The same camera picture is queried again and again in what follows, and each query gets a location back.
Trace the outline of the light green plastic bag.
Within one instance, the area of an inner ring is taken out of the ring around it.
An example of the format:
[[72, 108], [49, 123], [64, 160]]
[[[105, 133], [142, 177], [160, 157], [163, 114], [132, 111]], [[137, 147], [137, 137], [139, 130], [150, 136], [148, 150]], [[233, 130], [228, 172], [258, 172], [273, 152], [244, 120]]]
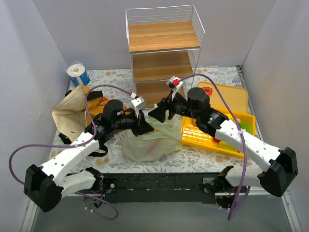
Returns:
[[146, 122], [153, 128], [153, 132], [135, 136], [131, 130], [126, 132], [122, 142], [123, 154], [136, 162], [150, 162], [181, 150], [181, 117], [174, 116], [159, 122], [151, 116], [146, 116]]

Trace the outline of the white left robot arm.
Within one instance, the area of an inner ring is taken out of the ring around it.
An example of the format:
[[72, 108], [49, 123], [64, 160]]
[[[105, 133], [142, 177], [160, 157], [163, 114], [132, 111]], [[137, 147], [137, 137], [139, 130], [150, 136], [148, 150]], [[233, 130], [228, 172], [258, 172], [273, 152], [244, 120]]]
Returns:
[[39, 167], [33, 164], [26, 170], [24, 193], [43, 212], [49, 212], [63, 197], [80, 190], [101, 192], [103, 174], [98, 170], [86, 168], [72, 175], [69, 171], [96, 150], [106, 151], [104, 144], [114, 136], [115, 131], [131, 130], [135, 136], [154, 131], [142, 112], [145, 100], [137, 97], [131, 104], [132, 108], [124, 110], [121, 101], [109, 100], [103, 112], [94, 117], [94, 124], [85, 128], [71, 148]]

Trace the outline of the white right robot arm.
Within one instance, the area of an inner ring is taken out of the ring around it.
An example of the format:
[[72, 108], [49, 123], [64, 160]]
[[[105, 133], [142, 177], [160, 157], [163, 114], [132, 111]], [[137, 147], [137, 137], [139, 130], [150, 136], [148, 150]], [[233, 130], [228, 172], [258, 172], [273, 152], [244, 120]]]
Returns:
[[203, 89], [194, 87], [187, 97], [172, 91], [149, 112], [149, 116], [161, 123], [174, 115], [195, 119], [200, 131], [228, 143], [258, 165], [245, 176], [243, 185], [261, 187], [281, 197], [298, 175], [296, 152], [289, 147], [280, 149], [269, 145], [238, 128], [235, 121], [211, 107], [210, 98]]

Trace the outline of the floral patterned table mat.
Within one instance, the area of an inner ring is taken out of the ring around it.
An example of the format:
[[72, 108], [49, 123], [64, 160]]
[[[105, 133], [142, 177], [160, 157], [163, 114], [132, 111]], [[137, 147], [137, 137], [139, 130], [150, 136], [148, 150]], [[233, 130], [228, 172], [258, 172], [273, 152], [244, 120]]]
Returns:
[[[128, 91], [136, 91], [131, 69], [87, 70], [90, 77], [89, 88], [100, 84], [119, 86]], [[198, 67], [197, 73], [209, 76], [216, 84], [244, 87], [236, 67]], [[110, 87], [102, 89], [108, 99], [119, 99], [130, 107], [127, 94]], [[108, 154], [104, 157], [87, 157], [69, 172], [74, 174], [93, 167], [102, 173], [205, 173], [220, 172], [233, 165], [242, 171], [243, 159], [183, 145], [181, 150], [162, 156], [152, 162], [136, 162], [122, 152], [122, 141], [126, 132], [117, 133], [106, 143]]]

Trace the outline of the red toy donut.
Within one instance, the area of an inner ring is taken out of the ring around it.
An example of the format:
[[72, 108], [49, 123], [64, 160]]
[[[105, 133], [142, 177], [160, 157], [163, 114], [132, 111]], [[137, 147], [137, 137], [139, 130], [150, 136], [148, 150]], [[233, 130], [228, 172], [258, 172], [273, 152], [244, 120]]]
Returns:
[[203, 87], [202, 89], [209, 97], [213, 94], [213, 90], [211, 87]]

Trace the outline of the yellow plastic bin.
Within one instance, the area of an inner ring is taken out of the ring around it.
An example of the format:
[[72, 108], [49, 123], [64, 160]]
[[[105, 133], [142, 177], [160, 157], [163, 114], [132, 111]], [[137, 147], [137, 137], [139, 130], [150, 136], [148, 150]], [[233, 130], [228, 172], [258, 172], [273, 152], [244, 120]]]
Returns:
[[[250, 123], [250, 126], [252, 128], [252, 132], [250, 134], [255, 135], [255, 116], [239, 112], [234, 112], [234, 115], [237, 119], [240, 120], [240, 122], [244, 121]], [[218, 143], [213, 140], [213, 137], [203, 133], [198, 129], [195, 119], [183, 117], [181, 132], [182, 144], [184, 145], [190, 145], [208, 151], [230, 155], [240, 159], [243, 158], [243, 153], [241, 153], [240, 151], [232, 152], [219, 148]]]

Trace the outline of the yellow flat tray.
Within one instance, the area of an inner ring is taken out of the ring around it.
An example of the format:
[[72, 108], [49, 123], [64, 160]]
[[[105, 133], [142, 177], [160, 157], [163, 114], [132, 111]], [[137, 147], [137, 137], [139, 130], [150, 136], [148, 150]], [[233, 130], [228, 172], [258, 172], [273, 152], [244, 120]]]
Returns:
[[[233, 87], [227, 85], [216, 84], [226, 103], [233, 112], [249, 113], [248, 107], [248, 92], [244, 88]], [[211, 87], [213, 94], [210, 96], [210, 104], [213, 108], [226, 109], [222, 99], [220, 98], [218, 91], [210, 82], [201, 81], [197, 84], [197, 87]]]

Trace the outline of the yellow red toy mango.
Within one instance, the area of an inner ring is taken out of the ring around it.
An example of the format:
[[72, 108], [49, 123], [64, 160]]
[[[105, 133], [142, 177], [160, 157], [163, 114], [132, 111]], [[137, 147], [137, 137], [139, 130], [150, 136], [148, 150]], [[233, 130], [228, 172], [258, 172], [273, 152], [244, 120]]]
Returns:
[[224, 141], [220, 141], [218, 143], [218, 147], [221, 148], [221, 149], [232, 151], [232, 152], [238, 152], [239, 151], [238, 149], [234, 148], [233, 146], [231, 146], [230, 144], [228, 144]]

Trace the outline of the green toy leaf vegetable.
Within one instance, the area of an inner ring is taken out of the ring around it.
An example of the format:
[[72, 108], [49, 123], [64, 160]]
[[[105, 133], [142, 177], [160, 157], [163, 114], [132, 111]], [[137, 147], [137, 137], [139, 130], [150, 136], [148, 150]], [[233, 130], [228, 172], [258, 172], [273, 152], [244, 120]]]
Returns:
[[248, 122], [241, 121], [240, 127], [241, 127], [242, 130], [246, 130], [248, 133], [252, 132], [252, 128], [250, 126], [250, 123], [248, 123]]

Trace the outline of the blue wrapped toilet paper roll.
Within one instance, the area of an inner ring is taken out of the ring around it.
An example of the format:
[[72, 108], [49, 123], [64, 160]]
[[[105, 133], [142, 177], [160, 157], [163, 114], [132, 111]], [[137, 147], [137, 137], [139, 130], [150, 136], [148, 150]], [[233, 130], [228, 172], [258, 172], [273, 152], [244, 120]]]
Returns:
[[87, 86], [90, 82], [85, 66], [79, 61], [71, 63], [65, 71], [75, 87], [79, 85]]

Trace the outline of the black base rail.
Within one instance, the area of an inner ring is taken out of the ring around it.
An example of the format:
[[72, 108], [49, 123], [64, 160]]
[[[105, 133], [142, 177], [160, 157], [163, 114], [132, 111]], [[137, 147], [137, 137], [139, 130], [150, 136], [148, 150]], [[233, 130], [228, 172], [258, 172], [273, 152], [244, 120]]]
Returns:
[[237, 187], [220, 173], [104, 174], [102, 183], [85, 194], [110, 203], [200, 202], [230, 208]]

